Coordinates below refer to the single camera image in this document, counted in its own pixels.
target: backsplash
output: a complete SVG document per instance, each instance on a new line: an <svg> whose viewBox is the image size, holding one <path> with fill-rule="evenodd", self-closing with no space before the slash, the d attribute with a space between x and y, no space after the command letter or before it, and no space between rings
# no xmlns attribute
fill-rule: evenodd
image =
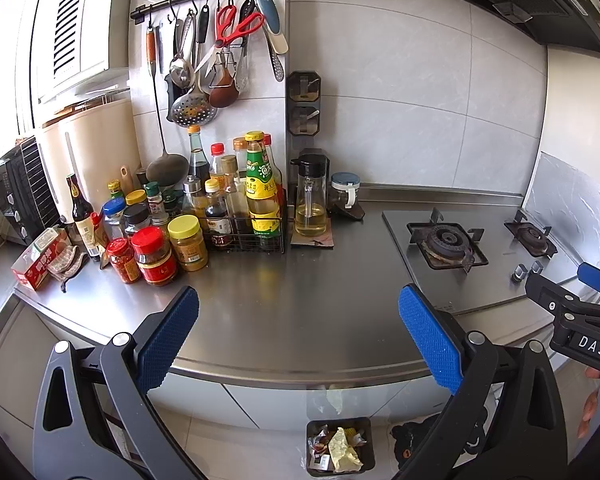
<svg viewBox="0 0 600 480"><path fill-rule="evenodd" d="M140 5L147 5L159 0L131 0L131 9ZM217 0L209 0L212 16ZM244 0L236 0L240 8ZM281 22L285 23L285 0L274 0ZM196 1L198 8L204 0ZM183 5L179 17L184 18L187 8ZM156 12L153 16L154 23L167 23L168 10ZM129 85L138 136L138 149L142 164L146 167L152 160L162 153L160 133L155 113L154 90L151 76L146 66L145 34L146 24L135 25L129 22ZM210 48L214 40L213 22L210 20L209 33L206 37L206 47ZM171 57L166 60L168 66ZM185 128L176 126L166 120L168 98L166 83L158 74L156 85L158 91L158 104L160 118L164 130L166 149L170 153L180 153L189 158L189 136ZM278 83L273 77L269 61L267 43L264 32L256 31L249 39L249 86L240 94L238 101L228 108L218 110L216 118L202 127L202 142L207 158L210 157L210 146L214 142L224 142L225 150L233 153L232 139L239 137L250 130L263 130L272 136L274 159L279 168L285 165L285 85Z"/></svg>
<svg viewBox="0 0 600 480"><path fill-rule="evenodd" d="M290 0L292 70L322 77L331 171L363 182L524 194L546 48L462 0Z"/></svg>

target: black lid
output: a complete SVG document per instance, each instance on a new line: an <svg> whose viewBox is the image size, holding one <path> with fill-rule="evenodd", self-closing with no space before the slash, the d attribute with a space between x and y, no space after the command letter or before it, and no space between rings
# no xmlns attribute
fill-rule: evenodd
<svg viewBox="0 0 600 480"><path fill-rule="evenodd" d="M318 178L327 174L327 157L318 153L307 153L291 161L298 167L298 176Z"/></svg>
<svg viewBox="0 0 600 480"><path fill-rule="evenodd" d="M149 208L144 202L132 204L125 209L122 216L125 219L125 223L137 225L149 218Z"/></svg>

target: blue lid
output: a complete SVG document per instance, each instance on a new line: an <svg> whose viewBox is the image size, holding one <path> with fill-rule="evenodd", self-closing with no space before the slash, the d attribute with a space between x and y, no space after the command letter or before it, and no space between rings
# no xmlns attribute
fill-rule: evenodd
<svg viewBox="0 0 600 480"><path fill-rule="evenodd" d="M102 206L102 211L105 215L111 216L119 213L126 207L125 199L122 196L117 196L112 198L108 202L105 202L105 205Z"/></svg>
<svg viewBox="0 0 600 480"><path fill-rule="evenodd" d="M339 171L338 173L334 173L331 175L331 181L336 184L343 184L346 186L347 184L360 184L360 177L355 173L349 173L348 171Z"/></svg>

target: red-handled scissors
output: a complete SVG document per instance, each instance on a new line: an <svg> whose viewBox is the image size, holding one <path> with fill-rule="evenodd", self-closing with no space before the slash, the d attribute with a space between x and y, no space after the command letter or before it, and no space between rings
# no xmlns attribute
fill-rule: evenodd
<svg viewBox="0 0 600 480"><path fill-rule="evenodd" d="M233 32L229 33L228 36L225 36L227 29L234 24L236 12L237 9L233 4L229 4L216 11L216 42L200 60L195 72L200 70L202 66L210 59L213 61L216 54L218 54L224 47L231 44L232 41L252 34L264 24L264 16L260 12L252 12L249 16L238 23ZM209 65L206 67L207 75L209 72L211 72L211 67L213 65L213 62L209 62Z"/></svg>

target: jar with red lid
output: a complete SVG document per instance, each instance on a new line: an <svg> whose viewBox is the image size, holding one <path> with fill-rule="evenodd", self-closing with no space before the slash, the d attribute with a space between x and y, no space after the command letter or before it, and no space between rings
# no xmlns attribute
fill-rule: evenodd
<svg viewBox="0 0 600 480"><path fill-rule="evenodd" d="M159 227L140 229L131 237L136 262L147 283L166 285L174 279L178 267L171 253L171 244Z"/></svg>
<svg viewBox="0 0 600 480"><path fill-rule="evenodd" d="M140 279L140 269L136 263L134 248L126 238L114 238L107 245L109 261L124 283Z"/></svg>

